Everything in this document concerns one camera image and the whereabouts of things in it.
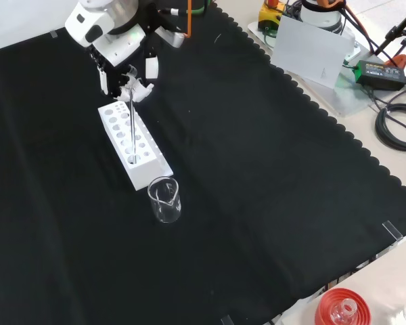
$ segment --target white test tube rack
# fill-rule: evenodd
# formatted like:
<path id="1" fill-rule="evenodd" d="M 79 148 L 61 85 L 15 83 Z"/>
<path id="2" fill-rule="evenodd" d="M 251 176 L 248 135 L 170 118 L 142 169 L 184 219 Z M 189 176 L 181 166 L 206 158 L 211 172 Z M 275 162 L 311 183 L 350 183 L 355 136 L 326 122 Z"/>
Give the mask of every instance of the white test tube rack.
<path id="1" fill-rule="evenodd" d="M 173 172 L 142 119 L 135 113 L 137 163 L 132 163 L 131 120 L 124 102 L 98 108 L 104 128 L 134 188 L 149 186 L 156 178 L 172 176 Z"/>

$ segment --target cable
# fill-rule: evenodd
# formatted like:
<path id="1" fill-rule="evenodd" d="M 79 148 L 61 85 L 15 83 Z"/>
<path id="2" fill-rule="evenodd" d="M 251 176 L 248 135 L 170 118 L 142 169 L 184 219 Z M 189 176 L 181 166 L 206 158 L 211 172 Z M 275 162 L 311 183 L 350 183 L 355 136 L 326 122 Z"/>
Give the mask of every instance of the cable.
<path id="1" fill-rule="evenodd" d="M 390 119 L 393 122 L 399 124 L 400 126 L 404 127 L 406 129 L 406 124 L 403 124 L 402 122 L 396 120 L 395 118 L 391 117 L 389 114 L 391 112 L 404 112 L 406 113 L 406 104 L 393 104 L 393 102 L 402 96 L 403 94 L 406 93 L 406 90 L 400 92 L 396 96 L 394 96 L 390 101 L 385 102 L 384 100 L 381 100 L 380 98 L 377 98 L 374 95 L 373 89 L 368 89 L 367 93 L 369 96 L 372 98 L 374 101 L 374 104 L 376 107 L 379 109 L 378 117 L 376 118 L 375 122 L 375 130 L 376 134 L 379 137 L 379 139 L 386 144 L 388 147 L 398 150 L 398 151 L 404 151 L 406 152 L 406 142 L 401 141 L 397 139 L 389 130 L 387 124 L 386 124 L 386 119 Z M 378 102 L 381 102 L 383 104 L 386 104 L 384 108 L 380 107 Z"/>
<path id="2" fill-rule="evenodd" d="M 286 4 L 284 5 L 284 12 L 283 12 L 283 15 L 285 15 L 285 16 L 289 16 L 288 15 L 288 10 L 287 10 L 287 8 L 288 8 L 288 6 L 289 6 L 289 2 L 290 2 L 290 0 L 287 0 L 287 2 L 286 2 Z"/>
<path id="3" fill-rule="evenodd" d="M 269 47 L 270 49 L 273 49 L 273 46 L 271 46 L 270 44 L 268 44 L 268 42 L 267 42 L 267 40 L 266 40 L 266 36 L 269 36 L 269 37 L 271 37 L 271 38 L 273 38 L 273 39 L 275 39 L 275 38 L 277 38 L 275 35 L 271 35 L 270 33 L 269 33 L 269 28 L 265 28 L 265 31 L 263 32 L 263 41 L 265 42 L 265 45 L 267 46 L 267 47 Z"/>
<path id="4" fill-rule="evenodd" d="M 276 12 L 279 12 L 281 14 L 285 14 L 284 10 L 280 10 L 277 7 L 272 7 L 271 5 L 268 4 L 268 1 L 265 0 L 265 5 L 270 9 L 270 10 L 275 10 Z"/>
<path id="5" fill-rule="evenodd" d="M 344 29 L 346 28 L 346 23 L 347 23 L 347 18 L 346 18 L 346 16 L 345 16 L 345 17 L 344 17 L 343 29 L 341 30 L 340 36 L 343 35 Z"/>
<path id="6" fill-rule="evenodd" d="M 299 13 L 300 13 L 301 7 L 302 7 L 302 1 L 296 0 L 295 2 L 293 2 L 292 5 L 289 6 L 289 8 L 287 9 L 287 13 L 290 15 L 291 18 L 299 20 Z"/>
<path id="7" fill-rule="evenodd" d="M 370 46 L 370 53 L 374 53 L 374 48 L 373 45 L 371 44 L 371 39 L 368 36 L 368 33 L 365 29 L 365 27 L 362 25 L 362 23 L 359 21 L 359 19 L 356 17 L 356 15 L 352 12 L 350 7 L 346 5 L 344 8 L 344 11 L 340 10 L 340 13 L 362 34 L 364 35 L 365 39 L 367 39 L 368 45 Z M 354 23 L 352 19 L 348 16 L 350 14 L 353 17 L 353 20 L 356 22 Z"/>
<path id="8" fill-rule="evenodd" d="M 363 29 L 361 29 L 361 27 L 353 21 L 353 19 L 347 14 L 344 13 L 342 11 L 340 11 L 340 13 L 346 17 L 346 19 L 362 34 L 364 35 L 364 37 L 367 39 L 367 42 L 370 44 L 371 46 L 371 50 L 373 51 L 372 53 L 374 53 L 374 48 L 371 44 L 375 45 L 390 61 L 392 64 L 394 64 L 395 66 L 398 66 L 397 63 L 392 59 L 392 57 L 390 57 L 385 51 L 383 51 L 380 46 L 378 44 L 376 44 L 376 42 L 374 42 L 372 39 L 369 38 L 367 32 Z"/>
<path id="9" fill-rule="evenodd" d="M 347 62 L 347 63 L 345 62 L 345 63 L 343 64 L 343 67 L 344 67 L 344 68 L 347 68 L 347 69 L 351 69 L 351 70 L 358 70 L 358 68 L 357 68 L 356 66 L 349 66 L 349 65 L 348 65 L 348 62 Z"/>

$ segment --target orange cable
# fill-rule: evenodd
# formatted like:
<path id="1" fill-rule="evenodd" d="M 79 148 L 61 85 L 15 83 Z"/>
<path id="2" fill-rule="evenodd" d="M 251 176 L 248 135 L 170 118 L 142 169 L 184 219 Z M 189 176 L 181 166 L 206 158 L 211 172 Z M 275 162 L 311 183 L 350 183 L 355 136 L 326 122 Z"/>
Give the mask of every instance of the orange cable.
<path id="1" fill-rule="evenodd" d="M 191 29 L 192 29 L 192 0 L 188 0 L 188 28 L 187 33 L 185 34 L 187 38 L 191 37 Z"/>
<path id="2" fill-rule="evenodd" d="M 352 16 L 353 20 L 358 24 L 358 26 L 361 27 L 364 33 L 368 36 L 368 32 L 366 31 L 364 25 L 362 25 L 361 21 L 358 19 L 358 17 L 356 17 L 356 15 L 353 13 L 352 9 L 348 5 L 346 5 L 346 10 Z"/>

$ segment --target black power supply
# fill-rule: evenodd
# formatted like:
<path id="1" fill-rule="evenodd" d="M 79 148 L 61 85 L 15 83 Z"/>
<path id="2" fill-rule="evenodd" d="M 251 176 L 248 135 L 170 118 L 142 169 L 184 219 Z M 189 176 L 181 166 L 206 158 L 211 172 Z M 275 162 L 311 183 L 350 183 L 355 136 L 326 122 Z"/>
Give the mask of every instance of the black power supply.
<path id="1" fill-rule="evenodd" d="M 358 84 L 377 90 L 398 91 L 406 85 L 405 72 L 395 66 L 359 61 L 353 73 Z"/>

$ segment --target white sheet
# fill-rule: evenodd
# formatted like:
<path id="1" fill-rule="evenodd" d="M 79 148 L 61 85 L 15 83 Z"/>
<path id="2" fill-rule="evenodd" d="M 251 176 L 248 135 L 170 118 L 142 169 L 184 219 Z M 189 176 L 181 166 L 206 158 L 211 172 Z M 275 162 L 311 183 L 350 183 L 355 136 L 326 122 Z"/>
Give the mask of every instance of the white sheet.
<path id="1" fill-rule="evenodd" d="M 350 48 L 344 37 L 283 16 L 271 63 L 333 89 Z"/>

